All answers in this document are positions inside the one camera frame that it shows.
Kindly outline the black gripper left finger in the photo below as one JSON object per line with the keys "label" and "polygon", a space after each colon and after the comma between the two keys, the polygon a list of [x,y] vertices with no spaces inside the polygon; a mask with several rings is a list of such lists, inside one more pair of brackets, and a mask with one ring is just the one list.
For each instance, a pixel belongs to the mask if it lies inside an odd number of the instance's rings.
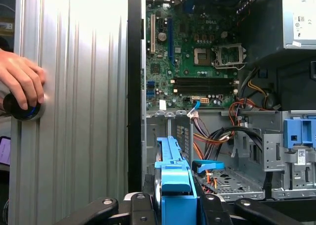
{"label": "black gripper left finger", "polygon": [[72,212],[58,225],[155,225],[156,213],[150,195],[130,194],[129,200],[119,203],[115,198],[99,198]]}

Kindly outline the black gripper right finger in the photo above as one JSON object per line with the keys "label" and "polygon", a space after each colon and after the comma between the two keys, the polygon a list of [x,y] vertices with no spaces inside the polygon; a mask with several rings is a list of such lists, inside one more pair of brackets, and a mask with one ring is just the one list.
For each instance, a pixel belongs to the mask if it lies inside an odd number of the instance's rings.
{"label": "black gripper right finger", "polygon": [[201,196],[202,225],[299,225],[300,222],[256,200],[242,198],[228,210],[219,196]]}

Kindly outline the person's bare hand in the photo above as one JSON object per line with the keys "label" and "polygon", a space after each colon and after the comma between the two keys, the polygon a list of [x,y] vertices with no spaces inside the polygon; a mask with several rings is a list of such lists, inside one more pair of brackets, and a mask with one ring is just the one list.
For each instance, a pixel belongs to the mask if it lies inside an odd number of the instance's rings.
{"label": "person's bare hand", "polygon": [[1,50],[0,81],[8,87],[22,109],[44,103],[45,72],[32,61]]}

